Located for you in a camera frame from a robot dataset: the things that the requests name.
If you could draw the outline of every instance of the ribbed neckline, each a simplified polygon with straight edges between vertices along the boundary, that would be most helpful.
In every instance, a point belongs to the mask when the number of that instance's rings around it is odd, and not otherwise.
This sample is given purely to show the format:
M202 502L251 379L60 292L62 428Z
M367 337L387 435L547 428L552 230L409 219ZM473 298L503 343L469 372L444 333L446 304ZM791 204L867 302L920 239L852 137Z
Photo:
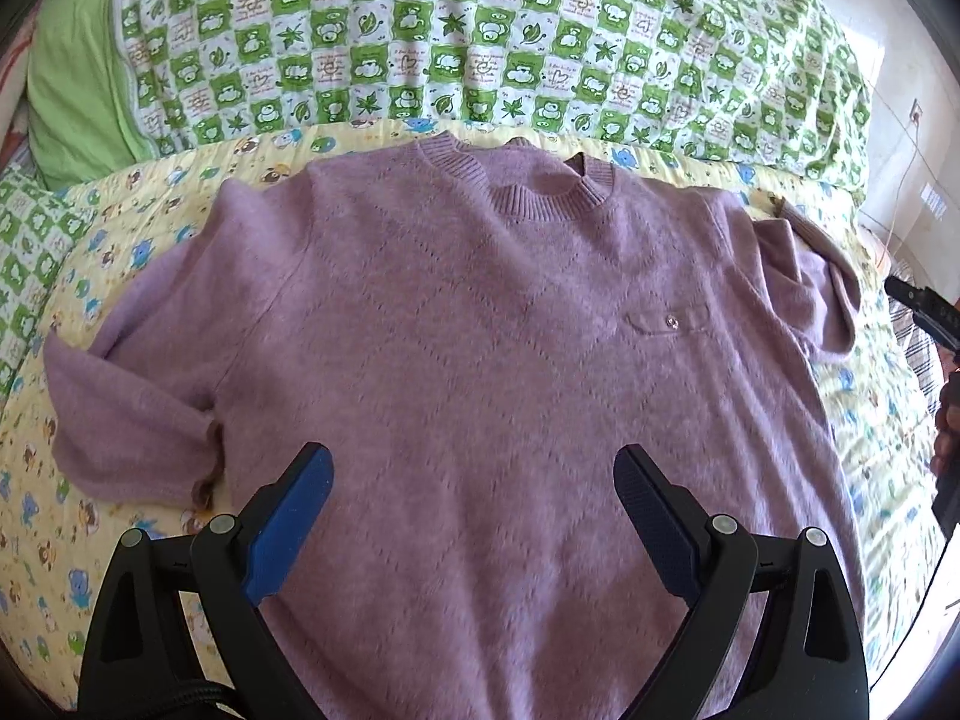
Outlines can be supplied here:
M449 132L416 141L422 156L431 165L467 186L486 191L497 213L527 220L574 220L602 205L613 193L613 165L582 152L570 157L565 165L580 175L569 190L561 194L541 194L521 184L493 187L483 165L463 143ZM500 149L536 148L525 138L513 138Z

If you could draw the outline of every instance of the blue gripper pad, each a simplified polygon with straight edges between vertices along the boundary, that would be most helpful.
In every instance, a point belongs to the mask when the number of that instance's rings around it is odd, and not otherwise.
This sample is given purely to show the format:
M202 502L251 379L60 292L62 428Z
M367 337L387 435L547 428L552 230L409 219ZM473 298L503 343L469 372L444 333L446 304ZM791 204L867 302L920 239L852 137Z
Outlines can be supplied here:
M669 487L659 475L661 483ZM696 544L627 448L621 449L613 462L613 486L667 592L683 598L692 608L701 590Z
M243 591L255 607L280 590L332 488L333 456L320 446L248 548Z

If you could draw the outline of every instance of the sweater sleeve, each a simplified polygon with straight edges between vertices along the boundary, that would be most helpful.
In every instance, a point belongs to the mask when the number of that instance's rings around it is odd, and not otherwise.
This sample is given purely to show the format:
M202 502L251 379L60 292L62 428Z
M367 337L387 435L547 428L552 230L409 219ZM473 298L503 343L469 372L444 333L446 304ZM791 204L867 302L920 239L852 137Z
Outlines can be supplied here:
M856 339L860 283L840 247L787 201L779 218L760 221L733 199L717 202L714 218L733 260L810 362L846 359Z
M224 462L217 386L299 261L310 220L290 206L310 188L308 172L263 194L224 182L203 231L128 284L88 350L49 335L54 458L78 488L205 508Z

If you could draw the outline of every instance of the silver bolt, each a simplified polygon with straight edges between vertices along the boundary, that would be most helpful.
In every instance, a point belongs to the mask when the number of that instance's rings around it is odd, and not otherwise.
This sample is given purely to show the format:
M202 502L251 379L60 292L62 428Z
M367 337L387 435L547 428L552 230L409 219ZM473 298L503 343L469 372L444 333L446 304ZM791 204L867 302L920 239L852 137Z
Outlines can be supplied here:
M806 531L806 540L815 547L827 546L827 534L820 528L808 528Z
M232 514L217 514L210 520L210 530L213 533L229 533L236 525L236 517Z
M143 533L138 528L130 528L128 531L124 531L123 536L120 536L120 543L125 547L136 547L141 538L143 538Z
M731 536L736 533L736 519L728 517L726 514L717 514L712 519L712 523L714 530L723 533L724 536Z

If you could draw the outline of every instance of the yellow patterned sheet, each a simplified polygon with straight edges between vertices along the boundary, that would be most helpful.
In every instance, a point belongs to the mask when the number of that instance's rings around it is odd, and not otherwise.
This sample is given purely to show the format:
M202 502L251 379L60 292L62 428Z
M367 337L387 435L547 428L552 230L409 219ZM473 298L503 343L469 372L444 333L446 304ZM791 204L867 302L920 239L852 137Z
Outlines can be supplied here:
M756 217L771 211L769 193L786 196L843 245L863 284L856 349L846 365L822 365L816 376L859 520L869 589L865 644L875 678L904 638L943 543L925 471L933 424L896 346L880 276L856 237L846 191L763 167L673 158L530 129L424 119L306 127L204 146L71 189L69 199L102 212L64 263L41 327L46 332L54 325L68 343L89 344L128 279L203 226L224 177L263 186L317 157L368 151L442 129L478 146L522 135L562 158L585 151L677 186L729 189ZM42 362L38 341L0 419L0 635L27 676L70 706L96 592L120 533L131 525L154 536L192 533L208 514L110 505L72 488L51 456L56 415ZM225 679L196 597L185 598L200 660L208 674Z

